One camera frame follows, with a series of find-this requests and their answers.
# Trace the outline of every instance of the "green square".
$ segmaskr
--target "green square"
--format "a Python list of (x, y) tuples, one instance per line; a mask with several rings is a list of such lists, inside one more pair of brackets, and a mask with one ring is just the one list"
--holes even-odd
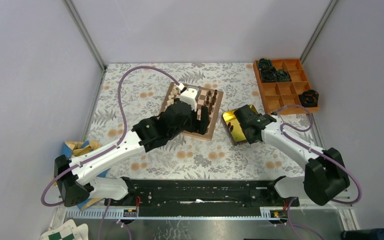
[(70, 235), (64, 237), (62, 240), (74, 240), (74, 239), (75, 239), (75, 238), (74, 238), (74, 235), (73, 235), (73, 234), (70, 234)]
[(47, 237), (49, 238), (49, 240), (61, 240), (61, 234), (59, 232), (51, 234)]

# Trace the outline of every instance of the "gold tray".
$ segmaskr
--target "gold tray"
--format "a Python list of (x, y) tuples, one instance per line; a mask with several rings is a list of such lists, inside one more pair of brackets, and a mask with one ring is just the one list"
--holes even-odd
[[(248, 106), (249, 106), (249, 108), (251, 108), (251, 110), (254, 113), (258, 114), (254, 105), (249, 104)], [(227, 135), (229, 136), (230, 141), (234, 146), (239, 145), (239, 144), (243, 144), (243, 143), (247, 143), (247, 138), (245, 137), (244, 133), (242, 132), (241, 126), (239, 125), (239, 121), (238, 121), (238, 119), (236, 119), (236, 116), (233, 113), (236, 110), (237, 110), (237, 108), (230, 110), (230, 111), (223, 112), (223, 114), (221, 115), (224, 129), (226, 129)], [(228, 127), (229, 123), (230, 123), (230, 126), (233, 126), (232, 131), (230, 131), (230, 129)]]

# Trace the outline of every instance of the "gray floor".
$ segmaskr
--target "gray floor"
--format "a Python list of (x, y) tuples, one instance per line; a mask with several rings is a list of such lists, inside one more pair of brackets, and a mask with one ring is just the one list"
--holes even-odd
[[(294, 223), (318, 231), (326, 240), (339, 240), (343, 225), (335, 210), (291, 210)], [(77, 226), (88, 224), (89, 240), (98, 239), (98, 219), (74, 219)], [(290, 226), (274, 227), (261, 220), (136, 220), (128, 225), (134, 240), (296, 240)], [(301, 230), (305, 240), (319, 240), (313, 233)], [(128, 240), (125, 228), (114, 220), (105, 220), (101, 240)]]

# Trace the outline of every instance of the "wooden chessboard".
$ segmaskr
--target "wooden chessboard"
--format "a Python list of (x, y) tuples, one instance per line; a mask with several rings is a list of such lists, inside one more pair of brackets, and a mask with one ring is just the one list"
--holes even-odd
[[(174, 103), (174, 99), (179, 96), (179, 91), (174, 87), (175, 84), (172, 82), (168, 87), (167, 94), (165, 95), (164, 101), (160, 109), (160, 113), (165, 111), (168, 106)], [(200, 94), (197, 101), (197, 118), (201, 120), (201, 107), (207, 106), (209, 112), (209, 125), (206, 133), (201, 135), (196, 132), (183, 131), (181, 134), (210, 141), (213, 138), (214, 129), (216, 128), (217, 117), (219, 116), (220, 105), (222, 104), (223, 92), (215, 89), (210, 89), (202, 86), (190, 86), (199, 88)]]

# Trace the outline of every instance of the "robotic arm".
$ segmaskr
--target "robotic arm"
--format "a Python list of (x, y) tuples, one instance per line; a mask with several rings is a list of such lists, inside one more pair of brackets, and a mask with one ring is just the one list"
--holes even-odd
[[(122, 178), (102, 178), (97, 175), (119, 161), (164, 146), (182, 131), (205, 134), (209, 124), (206, 106), (201, 107), (201, 118), (197, 119), (197, 98), (200, 90), (186, 88), (183, 84), (179, 89), (181, 94), (174, 104), (158, 116), (139, 121), (121, 142), (115, 140), (98, 150), (71, 159), (65, 155), (55, 159), (55, 176), (74, 165), (79, 166), (56, 181), (66, 207), (75, 206), (88, 198), (125, 198), (129, 194), (129, 187)], [(284, 199), (308, 196), (322, 206), (350, 185), (348, 175), (337, 166), (285, 137), (281, 131), (282, 120), (279, 116), (256, 114), (248, 105), (238, 108), (234, 114), (250, 144), (271, 144), (305, 169), (304, 177), (281, 176), (274, 180), (268, 187), (271, 197)], [(302, 139), (296, 140), (344, 165), (341, 154), (334, 148), (324, 150)], [(82, 165), (89, 158), (95, 159)]]

